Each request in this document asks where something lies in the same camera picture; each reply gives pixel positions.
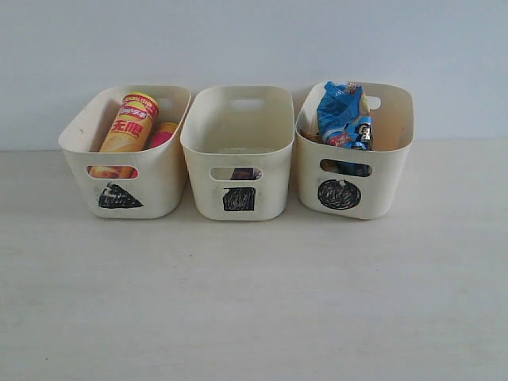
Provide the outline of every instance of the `white plastic basket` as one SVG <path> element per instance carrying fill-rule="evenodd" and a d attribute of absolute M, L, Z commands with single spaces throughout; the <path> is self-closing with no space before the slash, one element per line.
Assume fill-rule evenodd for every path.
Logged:
<path fill-rule="evenodd" d="M 317 108 L 325 94 L 325 83 L 318 84 L 309 93 L 296 122 L 298 192 L 302 203 L 312 210 L 369 220 L 391 208 L 413 141 L 414 117 L 413 100 L 407 91 L 381 84 L 362 85 L 369 98 L 381 102 L 378 109 L 371 110 L 373 150 L 338 148 L 302 136 L 300 131 L 308 131 L 317 123 Z M 366 164 L 371 174 L 358 177 L 327 172 L 321 169 L 325 159 Z M 341 203 L 345 194 L 355 201 Z"/>
<path fill-rule="evenodd" d="M 205 217 L 261 221 L 283 212 L 294 142 L 289 92 L 268 86 L 204 90 L 190 108 L 181 141 L 196 206 Z M 235 167 L 258 168 L 261 176 L 214 176 Z M 237 202 L 230 202 L 235 195 Z"/>
<path fill-rule="evenodd" d="M 151 95 L 159 103 L 156 123 L 179 123 L 175 135 L 164 144 L 139 152 L 97 152 L 108 133 L 121 101 L 133 91 Z M 71 167 L 90 211 L 106 218 L 157 218 L 179 204 L 187 181 L 187 169 L 179 136 L 191 103 L 189 90 L 177 86 L 126 86 L 97 95 L 60 134 L 59 145 Z M 94 165 L 131 166 L 135 179 L 95 179 Z M 105 198 L 121 199 L 108 202 Z"/>

